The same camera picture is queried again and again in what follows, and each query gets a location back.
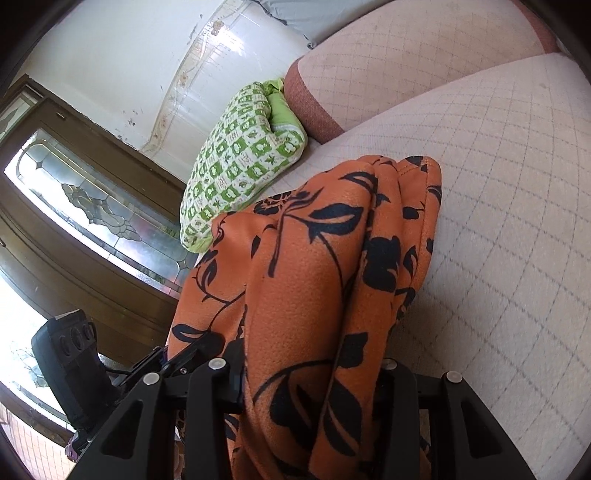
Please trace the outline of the orange black floral blouse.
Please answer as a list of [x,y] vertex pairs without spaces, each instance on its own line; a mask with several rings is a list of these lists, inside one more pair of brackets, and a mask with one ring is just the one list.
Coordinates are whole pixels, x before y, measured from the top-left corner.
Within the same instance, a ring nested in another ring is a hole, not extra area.
[[442,201],[427,156],[365,156],[218,216],[167,339],[245,345],[236,479],[365,479],[391,330],[429,269]]

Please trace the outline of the dark wooden glass door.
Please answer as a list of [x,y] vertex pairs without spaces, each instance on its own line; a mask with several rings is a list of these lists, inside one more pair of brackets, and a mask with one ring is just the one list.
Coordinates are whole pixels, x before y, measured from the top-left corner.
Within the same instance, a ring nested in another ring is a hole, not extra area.
[[80,309],[98,351],[131,365],[167,335],[197,259],[179,242],[182,183],[28,76],[1,97],[1,381],[68,422],[33,356]]

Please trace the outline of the green white checkered pillow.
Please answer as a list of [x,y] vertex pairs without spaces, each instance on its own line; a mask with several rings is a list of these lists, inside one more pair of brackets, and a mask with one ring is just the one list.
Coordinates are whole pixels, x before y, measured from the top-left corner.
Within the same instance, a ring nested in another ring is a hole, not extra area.
[[283,93],[283,79],[253,82],[229,101],[193,164],[179,209],[180,243],[191,253],[212,241],[219,214],[252,203],[301,158],[308,134]]

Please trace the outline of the grey pillow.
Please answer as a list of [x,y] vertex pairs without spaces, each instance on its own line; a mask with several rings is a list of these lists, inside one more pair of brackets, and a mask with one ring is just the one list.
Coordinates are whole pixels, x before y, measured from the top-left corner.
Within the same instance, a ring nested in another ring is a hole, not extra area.
[[271,18],[297,31],[314,48],[388,0],[264,0],[256,1]]

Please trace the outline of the pink bolster cushion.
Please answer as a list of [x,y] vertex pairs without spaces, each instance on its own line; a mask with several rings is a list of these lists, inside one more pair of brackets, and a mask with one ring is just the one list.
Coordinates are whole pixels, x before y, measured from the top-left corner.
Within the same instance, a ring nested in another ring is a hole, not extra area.
[[325,143],[437,87],[558,49],[520,1],[393,1],[294,61],[283,91]]

